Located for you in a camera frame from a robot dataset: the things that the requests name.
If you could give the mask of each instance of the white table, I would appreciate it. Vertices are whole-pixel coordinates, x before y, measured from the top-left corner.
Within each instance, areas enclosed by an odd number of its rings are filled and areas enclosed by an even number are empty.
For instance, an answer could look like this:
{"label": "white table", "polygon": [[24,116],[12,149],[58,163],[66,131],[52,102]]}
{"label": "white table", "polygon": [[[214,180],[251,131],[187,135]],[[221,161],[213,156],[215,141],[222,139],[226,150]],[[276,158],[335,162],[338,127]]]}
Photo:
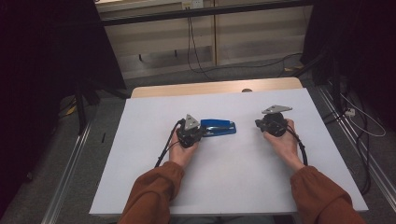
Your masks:
{"label": "white table", "polygon": [[172,215],[296,212],[290,192],[291,171],[254,123],[270,105],[293,107],[284,116],[295,121],[308,162],[345,189],[356,210],[367,210],[308,92],[294,89],[127,100],[90,214],[103,217],[122,212],[132,184],[154,166],[170,130],[188,113],[196,119],[232,120],[237,133],[202,139],[180,193],[171,203]]}

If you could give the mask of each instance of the gray carpet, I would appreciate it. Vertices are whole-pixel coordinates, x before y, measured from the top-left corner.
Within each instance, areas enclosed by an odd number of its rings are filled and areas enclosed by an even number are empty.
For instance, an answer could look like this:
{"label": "gray carpet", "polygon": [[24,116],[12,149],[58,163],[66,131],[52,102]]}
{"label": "gray carpet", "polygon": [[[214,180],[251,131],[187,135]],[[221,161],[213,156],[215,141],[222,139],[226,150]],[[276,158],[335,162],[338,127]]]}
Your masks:
{"label": "gray carpet", "polygon": [[[295,63],[294,65],[298,64],[296,60],[293,62],[287,61],[287,63],[287,66],[293,63]],[[264,63],[255,62],[244,63],[243,65],[262,64]],[[278,77],[281,74],[282,67],[282,63],[278,63],[268,67],[226,68],[208,72],[207,75],[215,80]],[[206,81],[212,80],[202,74],[196,74],[191,71],[177,72],[149,78],[141,77],[126,80],[128,86],[126,92],[130,93],[135,87],[139,86]],[[322,116],[328,114],[330,110],[319,96],[318,88],[314,87],[310,76],[304,75],[302,82],[308,88],[319,114]],[[99,94],[102,98],[101,103],[98,106],[86,107],[89,116],[94,114],[92,111],[96,111],[94,121],[56,223],[110,223],[117,221],[116,218],[104,219],[92,217],[88,214],[124,107],[124,101],[114,98],[105,92],[99,92]],[[358,154],[352,149],[351,144],[336,122],[329,124],[327,127],[346,165],[353,171],[352,176],[357,185],[362,186],[364,171]],[[70,157],[71,150],[76,143],[77,132],[78,117],[76,114],[60,119],[48,149],[34,171],[33,181],[25,183],[21,187],[19,194],[6,211],[0,224],[40,223],[42,221]],[[387,137],[371,138],[373,155],[381,162],[382,168],[393,183],[396,181],[394,167],[392,167],[393,162],[396,161],[396,150],[394,150],[396,138],[394,136],[394,132],[389,132]],[[362,214],[367,223],[396,223],[395,212],[391,209],[374,181],[370,192],[364,196],[364,199],[370,208],[370,211]]]}

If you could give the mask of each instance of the orange sleeve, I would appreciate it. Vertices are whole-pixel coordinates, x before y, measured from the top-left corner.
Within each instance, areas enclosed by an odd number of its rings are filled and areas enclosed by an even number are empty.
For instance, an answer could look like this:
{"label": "orange sleeve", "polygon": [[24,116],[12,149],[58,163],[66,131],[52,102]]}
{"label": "orange sleeve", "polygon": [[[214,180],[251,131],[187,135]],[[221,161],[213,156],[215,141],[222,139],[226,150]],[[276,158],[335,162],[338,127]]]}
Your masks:
{"label": "orange sleeve", "polygon": [[304,224],[365,223],[341,187],[315,167],[306,166],[291,177],[291,192]]}
{"label": "orange sleeve", "polygon": [[176,198],[183,175],[181,166],[168,161],[139,176],[119,223],[168,223],[169,202]]}

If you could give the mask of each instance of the electrical cable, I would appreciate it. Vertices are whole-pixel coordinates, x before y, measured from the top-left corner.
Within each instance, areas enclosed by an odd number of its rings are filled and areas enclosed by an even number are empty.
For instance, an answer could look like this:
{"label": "electrical cable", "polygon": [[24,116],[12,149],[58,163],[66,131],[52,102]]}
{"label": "electrical cable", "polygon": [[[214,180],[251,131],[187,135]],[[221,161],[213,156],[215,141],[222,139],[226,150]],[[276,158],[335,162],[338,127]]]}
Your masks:
{"label": "electrical cable", "polygon": [[364,130],[362,127],[360,127],[358,124],[356,124],[352,118],[349,116],[350,121],[357,127],[359,128],[361,131],[364,131],[365,133],[370,134],[371,136],[374,137],[383,137],[387,134],[387,131],[385,130],[385,128],[379,124],[375,119],[373,119],[372,117],[370,117],[367,113],[365,113],[364,111],[361,111],[357,106],[355,106],[354,104],[352,104],[344,95],[341,95],[350,105],[352,105],[353,107],[355,107],[355,109],[357,109],[358,111],[360,111],[362,114],[364,114],[365,116],[367,116],[370,120],[372,120],[376,125],[378,125],[378,127],[380,127],[383,131],[383,133],[381,134],[375,134],[375,133],[369,133],[368,131]]}
{"label": "electrical cable", "polygon": [[305,7],[303,7],[303,14],[304,14],[305,26],[307,26],[307,25],[308,25],[308,22],[306,21]]}
{"label": "electrical cable", "polygon": [[[277,64],[277,63],[285,62],[286,59],[288,59],[288,58],[290,58],[290,57],[292,57],[292,56],[302,55],[302,53],[293,53],[293,54],[286,55],[286,56],[283,57],[281,60],[276,61],[276,62],[274,62],[274,63],[268,63],[268,64],[262,64],[262,65],[234,65],[234,66],[225,66],[225,67],[215,67],[215,68],[210,68],[210,69],[204,70],[204,69],[202,68],[201,63],[200,63],[199,58],[198,58],[198,54],[197,54],[197,50],[196,50],[196,45],[195,45],[195,40],[194,40],[194,33],[193,33],[193,28],[192,28],[192,21],[191,21],[191,18],[190,18],[190,17],[188,17],[188,22],[189,22],[189,47],[188,47],[188,52],[187,52],[187,61],[188,61],[188,64],[189,64],[189,68],[190,68],[190,70],[191,70],[192,72],[194,72],[194,73],[203,73],[203,74],[204,74],[208,79],[210,79],[210,80],[215,80],[215,79],[214,79],[213,77],[208,76],[208,75],[207,75],[207,72],[211,72],[211,71],[215,71],[215,70],[220,70],[220,69],[228,69],[228,68],[262,68],[262,67],[266,67],[266,66],[275,65],[275,64]],[[190,42],[191,42],[191,39],[192,39],[192,43],[193,43],[193,46],[194,46],[195,57],[196,57],[196,59],[197,59],[198,66],[199,66],[199,69],[198,69],[198,70],[193,69],[193,68],[191,67],[191,62],[190,62],[190,49],[191,49]]]}
{"label": "electrical cable", "polygon": [[172,146],[174,146],[176,143],[178,143],[178,141],[177,141],[177,142],[175,142],[174,144],[172,144],[172,145],[169,147],[169,143],[171,142],[172,135],[174,134],[177,125],[179,125],[179,124],[182,123],[182,120],[183,120],[183,119],[179,120],[179,121],[175,124],[175,127],[172,129],[172,132],[171,132],[171,134],[169,135],[168,141],[167,141],[166,144],[165,144],[165,148],[163,149],[163,152],[161,153],[160,157],[158,158],[157,163],[155,163],[154,168],[160,166],[161,161],[163,160],[163,157],[165,156],[166,152],[167,152]]}
{"label": "electrical cable", "polygon": [[[364,130],[368,129],[368,120],[367,120],[367,113],[364,112],[364,103],[362,101],[362,99],[359,97],[359,101],[361,104],[361,110],[358,110],[359,116],[361,117],[361,119],[363,120],[363,124],[364,124]],[[361,130],[360,133],[360,139],[362,137],[362,135],[365,132],[364,130]],[[359,147],[359,139],[357,139],[356,141],[357,144],[357,149],[358,152],[361,156],[361,162],[363,164],[363,168],[365,171],[365,181],[364,181],[364,186],[362,189],[360,189],[361,195],[365,195],[370,191],[371,188],[371,175],[370,175],[370,134],[367,134],[367,142],[366,142],[366,161],[364,161],[364,157],[363,157],[363,152],[361,151],[361,148]]]}
{"label": "electrical cable", "polygon": [[305,166],[307,166],[308,165],[308,158],[306,157],[305,146],[304,146],[303,142],[301,141],[301,139],[299,138],[297,133],[289,125],[288,125],[288,128],[286,129],[286,131],[291,133],[291,135],[293,135],[293,137],[297,140],[297,143],[298,143],[298,145],[300,147],[300,150],[301,150],[301,154],[303,156],[303,164]]}
{"label": "electrical cable", "polygon": [[347,109],[345,108],[345,109],[343,110],[343,112],[342,112],[340,115],[338,115],[335,119],[326,121],[326,122],[324,122],[324,124],[325,124],[325,125],[328,125],[328,124],[330,124],[330,123],[335,122],[336,120],[338,120],[338,119],[340,119],[341,117],[343,117],[343,116],[345,115],[346,112],[347,112]]}
{"label": "electrical cable", "polygon": [[187,20],[188,20],[188,22],[189,22],[189,49],[188,49],[188,51],[187,51],[187,61],[188,61],[188,63],[189,63],[189,67],[190,67],[191,71],[192,71],[192,72],[196,72],[194,69],[192,69],[191,63],[190,63],[190,42],[191,42],[191,37],[192,37],[192,44],[194,45],[195,58],[197,59],[198,66],[199,66],[200,70],[202,71],[202,72],[200,72],[200,73],[203,73],[204,76],[207,77],[207,79],[209,79],[209,80],[218,81],[218,80],[216,80],[216,79],[214,79],[214,78],[208,76],[208,75],[206,74],[206,72],[204,71],[204,69],[202,68],[201,63],[200,63],[200,61],[199,61],[199,57],[198,57],[198,53],[197,53],[197,48],[196,48],[196,46],[195,46],[194,32],[193,32],[193,29],[192,29],[192,21],[191,21],[191,18],[190,18],[190,17],[188,17]]}

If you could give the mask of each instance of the black curtain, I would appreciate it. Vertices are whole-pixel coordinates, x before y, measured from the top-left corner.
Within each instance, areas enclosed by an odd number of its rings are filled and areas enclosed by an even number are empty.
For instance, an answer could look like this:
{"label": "black curtain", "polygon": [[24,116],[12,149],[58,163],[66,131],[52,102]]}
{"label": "black curtain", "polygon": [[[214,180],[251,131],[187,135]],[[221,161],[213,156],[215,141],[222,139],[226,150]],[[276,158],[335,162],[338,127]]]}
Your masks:
{"label": "black curtain", "polygon": [[0,217],[44,151],[76,83],[125,88],[92,0],[0,0]]}
{"label": "black curtain", "polygon": [[314,5],[302,63],[324,54],[313,69],[316,84],[332,77],[333,61],[385,124],[396,130],[396,6],[389,1],[320,1]]}

